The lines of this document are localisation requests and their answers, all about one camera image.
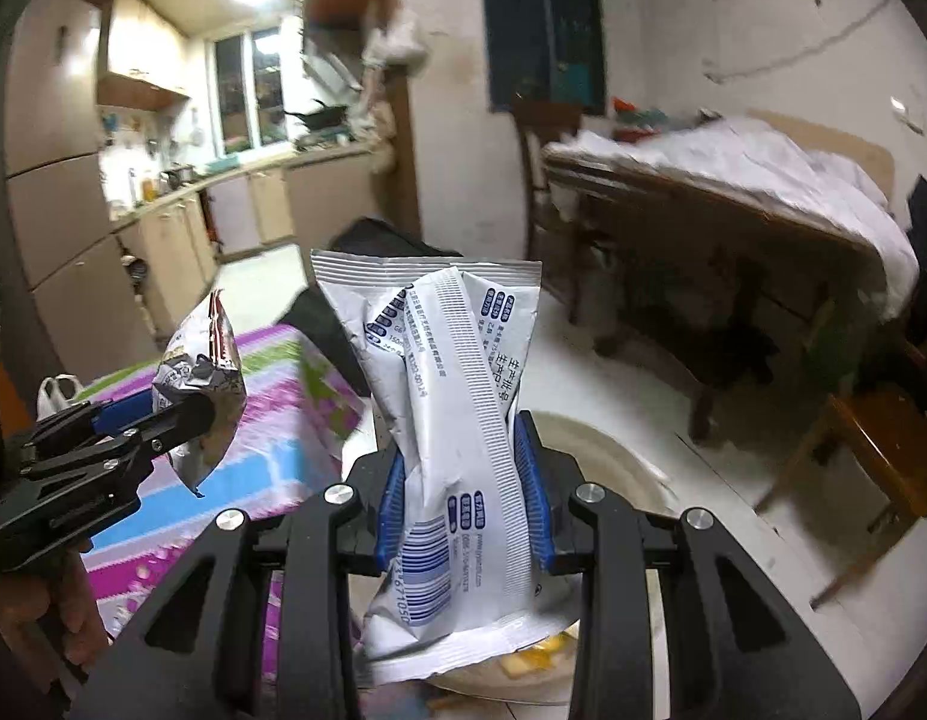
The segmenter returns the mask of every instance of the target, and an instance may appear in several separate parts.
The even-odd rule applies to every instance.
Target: countertop
[[[317,162],[326,162],[331,159],[340,159],[342,157],[352,157],[358,156],[360,154],[368,154],[372,149],[370,143],[347,143],[346,146],[334,146],[333,148],[322,148],[318,151],[287,151],[282,154],[277,154],[276,156],[268,157],[257,162],[250,162],[246,165],[240,165],[239,167],[234,167],[233,170],[225,170],[225,172],[219,172],[216,175],[210,175],[204,178],[202,181],[197,181],[193,184],[188,184],[187,186],[180,187],[180,189],[171,191],[168,194],[164,194],[162,197],[148,202],[147,204],[140,206],[140,208],[135,208],[132,211],[128,211],[125,214],[119,215],[112,222],[113,232],[119,232],[126,227],[129,227],[131,224],[135,223],[140,217],[146,214],[150,214],[153,211],[160,210],[161,208],[166,208],[169,205],[172,205],[174,202],[186,197],[188,194],[193,194],[196,191],[202,189],[207,189],[207,187],[214,186],[215,184],[220,184],[222,181],[227,181],[230,178],[236,178],[241,175],[247,175],[250,172],[258,172],[258,170],[273,170],[275,167],[282,167],[283,170],[293,170],[296,167],[305,167],[306,165],[313,165]]]

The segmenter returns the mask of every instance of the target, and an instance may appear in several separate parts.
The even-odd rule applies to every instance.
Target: wooden headboard
[[[833,127],[824,127],[822,124],[772,111],[748,110],[746,114],[780,130],[804,151],[830,151],[852,159],[880,187],[887,200],[893,199],[896,162],[892,153],[882,146]]]

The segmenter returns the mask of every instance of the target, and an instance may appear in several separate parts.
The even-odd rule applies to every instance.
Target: barcode
[[[450,543],[443,517],[418,522],[401,551],[407,614],[412,626],[426,625],[450,604]]]

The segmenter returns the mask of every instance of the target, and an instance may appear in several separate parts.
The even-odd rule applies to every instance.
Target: tiled floor
[[[303,286],[295,247],[225,266],[218,285],[236,331],[274,322]],[[587,326],[601,324],[591,310]],[[836,567],[855,555],[881,495],[848,455],[822,469],[810,464],[793,490],[763,517],[752,505],[796,444],[815,404],[786,386],[746,384],[719,401],[716,438],[687,437],[686,376],[654,350],[630,343],[616,360],[591,351],[592,332],[572,327],[543,295],[524,374],[521,406],[589,423],[656,464],[683,508],[711,509],[764,568],[844,674],[867,717],[910,668],[927,640],[927,519],[858,586],[814,613],[809,600]],[[345,448],[351,461],[374,448],[364,420]],[[453,704],[436,716],[558,720],[565,707]],[[665,717],[659,707],[658,717]]]

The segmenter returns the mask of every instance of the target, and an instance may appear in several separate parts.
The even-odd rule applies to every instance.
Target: silver screw
[[[577,498],[583,503],[599,503],[606,498],[606,490],[593,482],[584,482],[577,488]]]
[[[323,500],[336,506],[346,503],[353,497],[353,488],[350,485],[333,485],[323,493]]]
[[[713,514],[706,509],[690,509],[687,512],[687,524],[697,531],[707,531],[713,527]]]
[[[239,509],[226,509],[217,514],[217,528],[221,531],[235,531],[244,523],[244,513]]]

